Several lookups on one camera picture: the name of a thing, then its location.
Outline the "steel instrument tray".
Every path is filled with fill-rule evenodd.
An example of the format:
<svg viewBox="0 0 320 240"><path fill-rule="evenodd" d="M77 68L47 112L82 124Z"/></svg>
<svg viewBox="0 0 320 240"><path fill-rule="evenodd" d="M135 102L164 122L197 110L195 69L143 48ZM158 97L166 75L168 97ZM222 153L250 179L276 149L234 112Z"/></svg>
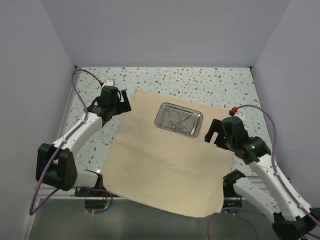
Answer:
<svg viewBox="0 0 320 240"><path fill-rule="evenodd" d="M195 138L200 132L202 121L201 112L164 102L159 107L154 124L161 129Z"/></svg>

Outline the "beige cloth wrap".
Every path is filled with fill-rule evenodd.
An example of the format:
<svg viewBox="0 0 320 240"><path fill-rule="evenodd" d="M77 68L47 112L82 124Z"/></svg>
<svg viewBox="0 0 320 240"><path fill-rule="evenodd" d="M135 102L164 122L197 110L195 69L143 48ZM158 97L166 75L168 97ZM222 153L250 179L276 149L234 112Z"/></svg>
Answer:
<svg viewBox="0 0 320 240"><path fill-rule="evenodd" d="M163 103L202 113L196 137L155 125ZM190 102L143 90L130 98L101 169L106 189L125 199L187 217L219 213L224 203L223 178L233 154L204 140L213 119L225 108Z"/></svg>

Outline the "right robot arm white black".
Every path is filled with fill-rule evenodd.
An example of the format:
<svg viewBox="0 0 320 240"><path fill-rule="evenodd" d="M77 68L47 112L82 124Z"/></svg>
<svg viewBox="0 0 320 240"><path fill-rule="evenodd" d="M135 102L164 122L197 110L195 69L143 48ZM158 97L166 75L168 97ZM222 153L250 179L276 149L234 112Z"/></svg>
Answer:
<svg viewBox="0 0 320 240"><path fill-rule="evenodd" d="M239 117L213 119L205 142L209 143L214 133L217 133L214 144L243 160L269 191L266 194L244 173L233 170L223 178L222 189L227 196L241 196L254 205L271 222L281 240L299 240L316 227L320 209L311 207L297 193L279 166L272 162L271 150L266 143L258 136L249 136Z"/></svg>

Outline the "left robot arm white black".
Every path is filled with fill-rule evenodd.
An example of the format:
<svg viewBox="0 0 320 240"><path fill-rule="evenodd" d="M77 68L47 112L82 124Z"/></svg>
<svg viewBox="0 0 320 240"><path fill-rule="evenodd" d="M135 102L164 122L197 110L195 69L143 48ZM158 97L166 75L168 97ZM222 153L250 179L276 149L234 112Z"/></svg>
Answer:
<svg viewBox="0 0 320 240"><path fill-rule="evenodd" d="M102 175L90 170L79 171L75 156L112 117L129 111L131 106L126 90L103 86L100 95L86 108L75 126L52 144L43 143L38 148L37 182L63 191L86 188L92 196L101 195L104 190Z"/></svg>

